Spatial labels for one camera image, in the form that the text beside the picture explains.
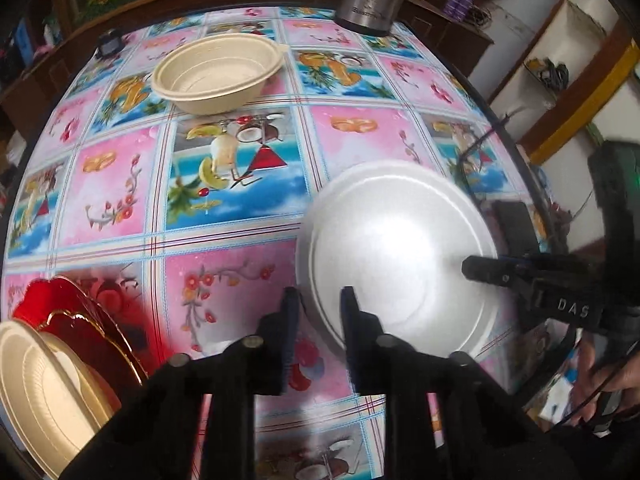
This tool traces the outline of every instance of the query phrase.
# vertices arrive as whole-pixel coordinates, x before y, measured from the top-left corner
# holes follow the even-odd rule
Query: tablecloth
[[[128,34],[115,58],[92,58],[22,178],[2,319],[32,279],[62,274],[108,309],[149,373],[174,352],[215,354],[251,333],[295,285],[305,209],[343,170],[399,158],[455,180],[458,155],[490,127],[473,99],[402,25],[374,38],[331,16],[297,7],[193,14]],[[150,75],[164,56],[228,31],[290,46],[259,99],[202,117],[154,94]],[[496,136],[466,166],[485,199],[531,204]],[[541,329],[523,345],[513,321],[505,304],[478,356],[507,389],[548,337]],[[348,445],[334,476],[382,474],[384,399],[354,394],[344,365],[304,316],[288,383],[285,395],[257,400],[258,478],[293,479],[308,450],[335,442]]]

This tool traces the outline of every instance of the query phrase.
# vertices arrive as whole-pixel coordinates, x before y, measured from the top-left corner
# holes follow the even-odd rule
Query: round beige bowl
[[[255,34],[203,38],[165,57],[154,70],[151,88],[187,113],[221,114],[257,98],[282,67],[287,50]]]

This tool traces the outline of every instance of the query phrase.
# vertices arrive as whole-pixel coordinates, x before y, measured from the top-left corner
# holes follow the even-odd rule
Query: human hand
[[[571,392],[573,406],[578,406],[584,402],[609,377],[616,367],[615,364],[605,366],[594,373],[593,365],[595,361],[593,336],[585,332],[578,346],[578,380]],[[623,390],[618,413],[640,404],[640,352],[633,356],[625,367],[602,389],[603,392],[616,392],[618,390]],[[599,394],[576,413],[569,423],[575,426],[580,420],[590,420],[596,412],[598,397]]]

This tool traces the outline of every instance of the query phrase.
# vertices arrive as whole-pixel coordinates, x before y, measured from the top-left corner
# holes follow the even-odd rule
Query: yellow wooden beam
[[[629,74],[640,61],[640,48],[635,41],[631,41],[620,60],[611,72],[596,87],[593,93],[585,99],[575,113],[569,117],[542,145],[533,153],[532,164],[540,165],[549,160],[560,150],[580,128],[585,127],[602,107],[609,102]]]

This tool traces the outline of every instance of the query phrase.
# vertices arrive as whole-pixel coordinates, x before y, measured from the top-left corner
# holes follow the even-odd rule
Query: metal bowl
[[[494,324],[495,287],[468,281],[462,261],[496,256],[484,219],[455,184],[399,160],[355,166],[309,208],[298,237],[296,279],[306,313],[340,355],[340,291],[420,352],[475,356]]]

